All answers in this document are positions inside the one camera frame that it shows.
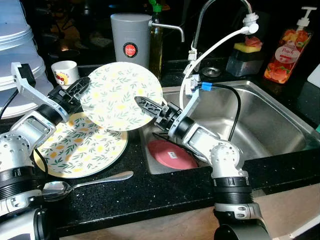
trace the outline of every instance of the white plastic container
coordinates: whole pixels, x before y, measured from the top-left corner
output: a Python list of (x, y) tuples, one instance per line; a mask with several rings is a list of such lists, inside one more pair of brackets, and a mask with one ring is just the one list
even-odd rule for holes
[[(35, 79), (35, 89), (47, 96), (47, 94), (54, 88), (51, 82), (48, 81), (47, 76), (43, 73)], [(4, 106), (5, 102), (15, 92), (16, 88), (8, 89), (0, 92), (0, 109)], [(10, 119), (22, 116), (27, 112), (36, 109), (38, 106), (26, 99), (20, 93), (12, 100), (9, 106), (3, 113), (2, 119)]]
[(36, 48), (33, 43), (33, 37), (34, 35), (29, 25), (0, 23), (0, 54), (8, 54), (2, 53), (2, 51), (8, 49), (14, 51), (19, 46), (25, 47), (20, 48), (20, 53), (25, 53), (25, 51), (28, 53), (30, 51), (35, 52)]
[(11, 63), (20, 62), (29, 64), (35, 79), (39, 78), (46, 70), (43, 59), (36, 53), (32, 54), (7, 54), (0, 56), (0, 91), (15, 88), (14, 77), (11, 75)]
[(24, 7), (19, 0), (0, 0), (0, 6), (0, 24), (27, 24)]

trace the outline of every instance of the white tube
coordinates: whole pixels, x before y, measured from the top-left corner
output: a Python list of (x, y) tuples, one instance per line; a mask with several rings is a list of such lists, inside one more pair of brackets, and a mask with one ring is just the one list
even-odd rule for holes
[(217, 47), (219, 47), (221, 44), (223, 44), (225, 41), (227, 41), (228, 39), (238, 35), (238, 34), (245, 34), (249, 31), (249, 27), (244, 26), (243, 28), (234, 31), (232, 33), (230, 33), (229, 35), (225, 36), (224, 38), (222, 38), (220, 41), (218, 41), (215, 45), (213, 45), (212, 47), (210, 47), (207, 51), (205, 51), (204, 54), (202, 54), (195, 62), (193, 62), (191, 64), (191, 66), (189, 67), (189, 69), (186, 71), (184, 78), (182, 80), (181, 83), (181, 88), (180, 88), (180, 93), (179, 93), (179, 105), (180, 108), (183, 110), (184, 109), (184, 90), (185, 90), (185, 86), (186, 86), (186, 79), (187, 77), (192, 73), (192, 71), (195, 69), (195, 67), (207, 56), (209, 55), (213, 50), (215, 50)]

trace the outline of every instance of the black granite countertop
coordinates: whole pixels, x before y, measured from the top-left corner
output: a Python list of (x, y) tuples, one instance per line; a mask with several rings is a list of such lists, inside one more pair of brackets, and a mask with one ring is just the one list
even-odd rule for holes
[[(168, 62), (163, 69), (162, 86), (179, 86), (185, 66), (185, 61)], [(80, 67), (79, 71), (88, 75), (96, 67)], [(286, 85), (260, 76), (235, 78), (228, 73), (214, 81), (235, 79), (254, 82), (313, 128), (320, 124), (320, 89), (307, 82), (305, 75), (293, 74)], [(248, 171), (254, 190), (271, 194), (319, 183), (319, 159), (320, 148), (248, 160), (243, 169)], [(110, 167), (92, 176), (64, 181), (74, 185), (128, 170), (134, 172), (130, 179), (80, 187), (64, 200), (48, 203), (46, 207), (53, 215), (60, 237), (214, 205), (211, 167), (152, 175), (146, 169), (137, 130), (129, 132), (124, 153)]]

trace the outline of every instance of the white plate with leaf pattern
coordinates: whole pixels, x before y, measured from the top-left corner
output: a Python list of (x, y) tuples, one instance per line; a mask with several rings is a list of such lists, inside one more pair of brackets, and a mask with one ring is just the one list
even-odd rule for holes
[[(83, 113), (59, 123), (39, 152), (48, 165), (48, 174), (60, 178), (81, 178), (95, 174), (116, 161), (126, 148), (128, 133), (112, 131), (93, 123)], [(45, 167), (36, 152), (36, 164)]]
[(148, 69), (131, 62), (113, 62), (92, 73), (89, 87), (81, 96), (84, 113), (95, 124), (113, 131), (140, 128), (152, 120), (135, 101), (135, 96), (161, 104), (161, 85)]

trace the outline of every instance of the stainless steel spoon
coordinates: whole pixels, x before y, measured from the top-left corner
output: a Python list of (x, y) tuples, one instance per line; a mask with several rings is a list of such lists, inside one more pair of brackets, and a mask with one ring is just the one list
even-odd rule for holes
[(42, 190), (42, 195), (46, 202), (55, 202), (55, 201), (64, 199), (73, 189), (76, 189), (78, 187), (91, 185), (91, 184), (100, 184), (100, 183), (106, 183), (106, 182), (126, 180), (131, 178), (133, 175), (134, 175), (133, 171), (124, 171), (113, 176), (98, 179), (95, 181), (79, 183), (74, 186), (70, 186), (65, 181), (51, 181), (51, 182), (47, 182), (44, 185)]

